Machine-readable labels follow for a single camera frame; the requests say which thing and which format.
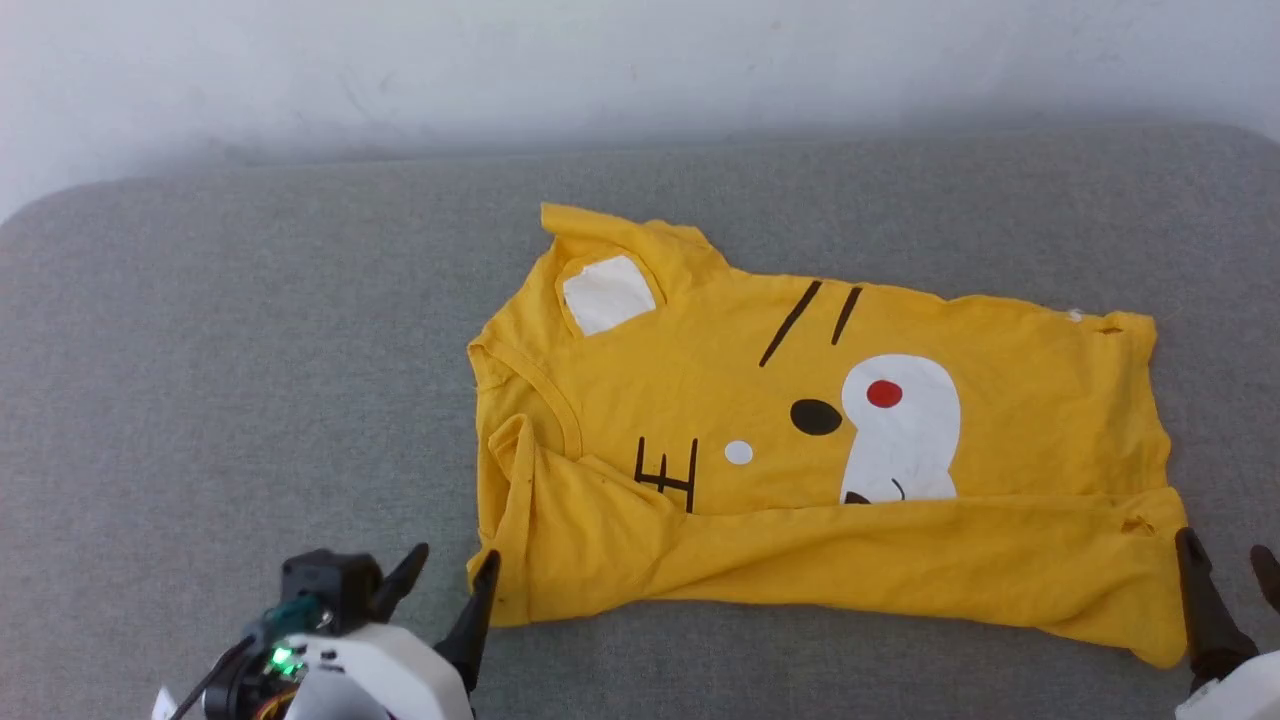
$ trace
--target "black oval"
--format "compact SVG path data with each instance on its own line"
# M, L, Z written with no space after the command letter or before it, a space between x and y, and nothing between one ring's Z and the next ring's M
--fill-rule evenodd
M797 400L791 404L791 424L801 433L810 436L826 436L836 432L842 418L827 402L813 398Z

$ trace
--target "yellow t-shirt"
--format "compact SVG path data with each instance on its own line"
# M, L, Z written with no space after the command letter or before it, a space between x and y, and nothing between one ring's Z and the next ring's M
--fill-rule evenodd
M641 600L1187 646L1151 318L731 268L557 205L468 348L493 621Z

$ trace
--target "gray couch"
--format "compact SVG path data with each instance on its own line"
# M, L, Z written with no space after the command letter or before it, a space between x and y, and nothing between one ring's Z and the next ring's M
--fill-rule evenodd
M753 272L1157 318L1171 483L1240 625L1280 547L1280 149L1220 127L265 169L70 190L0 229L0 716L143 717L319 546L475 550L466 342L538 202L695 224ZM1171 717L1185 669L1033 630L637 603L497 630L495 717Z

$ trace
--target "white ear patch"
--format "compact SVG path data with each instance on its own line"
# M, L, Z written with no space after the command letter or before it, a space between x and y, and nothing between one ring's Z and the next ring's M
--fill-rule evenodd
M564 304L584 336L613 329L658 307L644 273L626 255L586 265L566 279Z

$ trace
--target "black stripe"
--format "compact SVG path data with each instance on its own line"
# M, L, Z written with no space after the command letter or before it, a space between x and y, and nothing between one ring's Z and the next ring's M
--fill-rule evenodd
M764 366L765 363L769 361L769 357L773 355L773 351L777 350L780 345L782 345L782 338L787 336L787 331L791 329L791 325L794 325L796 320L800 319L800 314L804 313L804 309L809 306L809 302L813 300L813 296L818 295L819 287L822 287L822 281L813 281L812 283L809 283L809 290L804 291L804 296L800 297L800 302L796 302L796 306L791 309L791 314L787 315L785 320L782 320L782 327L778 328L777 334L773 336L773 342L769 343L769 347L764 351L764 355L760 357L762 368Z
M694 487L690 486L689 483L686 483L685 480L673 480L671 478L659 478L658 475L645 475L645 477L640 478L636 482L644 483L646 486L657 486L659 480L662 480L662 487L664 487L664 488L676 488L676 489L684 491L684 492L691 492L694 489Z
M636 445L636 482L640 482L640 477L644 475L644 438Z
M689 489L685 495L685 512L694 511L694 470L698 469L698 438L689 446Z
M840 342L840 333L845 332L845 323L849 322L849 316L854 313L854 305L858 305L858 296L863 293L863 288L854 286L849 291L849 297L845 299L845 306L840 309L840 318L836 320L836 332L831 333L831 345Z

